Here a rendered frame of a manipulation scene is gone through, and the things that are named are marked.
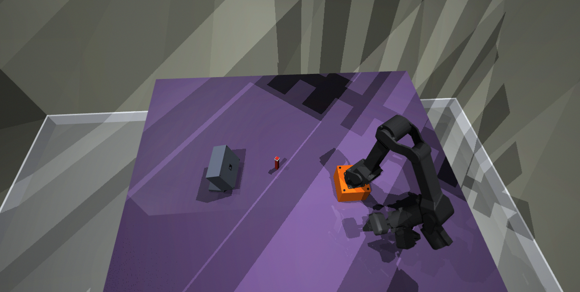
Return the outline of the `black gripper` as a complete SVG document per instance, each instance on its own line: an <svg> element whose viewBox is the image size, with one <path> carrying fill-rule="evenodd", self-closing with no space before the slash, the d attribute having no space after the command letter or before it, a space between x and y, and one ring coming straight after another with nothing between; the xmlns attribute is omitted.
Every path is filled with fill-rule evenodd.
<svg viewBox="0 0 580 292"><path fill-rule="evenodd" d="M401 207L397 211L388 212L388 218L381 212L373 212L369 215L369 220L363 227L364 232L373 231L376 236L387 234L389 229L398 227L408 227L414 229L415 226L410 222L406 214L407 207Z"/></svg>

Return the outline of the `dark grey sloped panel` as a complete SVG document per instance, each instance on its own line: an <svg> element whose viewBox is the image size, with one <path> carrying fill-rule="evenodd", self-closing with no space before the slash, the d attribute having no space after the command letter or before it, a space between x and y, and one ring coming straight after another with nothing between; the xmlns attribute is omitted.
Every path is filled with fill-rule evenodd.
<svg viewBox="0 0 580 292"><path fill-rule="evenodd" d="M213 146L206 179L209 191L234 190L240 158L227 145Z"/></svg>

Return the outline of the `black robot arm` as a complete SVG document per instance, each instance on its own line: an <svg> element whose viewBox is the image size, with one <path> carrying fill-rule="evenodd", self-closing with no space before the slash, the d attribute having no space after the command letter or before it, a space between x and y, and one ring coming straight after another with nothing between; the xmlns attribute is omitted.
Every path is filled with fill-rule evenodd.
<svg viewBox="0 0 580 292"><path fill-rule="evenodd" d="M409 134L414 147L398 143ZM380 164L389 150L406 156L412 163L419 189L422 194L416 198L416 204L407 206L406 214L414 225L422 225L422 234L433 249L449 246L452 239L443 229L442 224L453 214L451 201L441 191L438 176L432 160L432 149L422 139L419 129L406 117L394 116L377 128L377 142L367 159L361 159L344 172L348 189L364 187L381 175ZM364 186L363 186L364 185ZM408 227L398 227L390 230L395 233L397 248L414 248L420 235Z"/></svg>

